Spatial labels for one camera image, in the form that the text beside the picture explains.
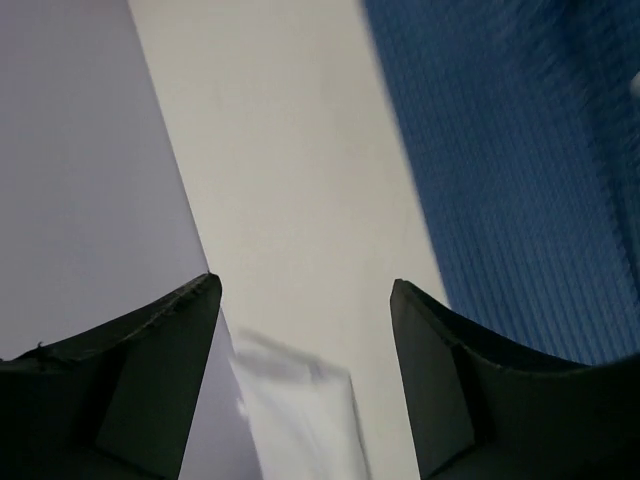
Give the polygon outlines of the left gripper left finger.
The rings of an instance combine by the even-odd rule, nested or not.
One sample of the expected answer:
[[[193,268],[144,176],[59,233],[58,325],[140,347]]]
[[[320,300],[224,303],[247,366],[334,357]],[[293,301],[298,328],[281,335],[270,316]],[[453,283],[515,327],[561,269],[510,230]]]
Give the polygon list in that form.
[[[220,303],[220,279],[207,273],[3,361],[2,477],[177,478]]]

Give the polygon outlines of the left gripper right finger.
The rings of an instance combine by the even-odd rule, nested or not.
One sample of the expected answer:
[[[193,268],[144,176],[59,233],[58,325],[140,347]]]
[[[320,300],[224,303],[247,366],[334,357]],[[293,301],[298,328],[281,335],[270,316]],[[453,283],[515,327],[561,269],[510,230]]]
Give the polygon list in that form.
[[[639,359],[516,343],[396,280],[390,310],[424,479],[635,479]]]

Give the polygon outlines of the blue plaid long sleeve shirt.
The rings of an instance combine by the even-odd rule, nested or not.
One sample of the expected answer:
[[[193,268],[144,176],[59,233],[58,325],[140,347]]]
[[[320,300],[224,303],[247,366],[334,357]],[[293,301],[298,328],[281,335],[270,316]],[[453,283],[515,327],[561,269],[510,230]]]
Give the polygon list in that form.
[[[584,364],[639,350],[639,5],[368,1],[451,308]]]

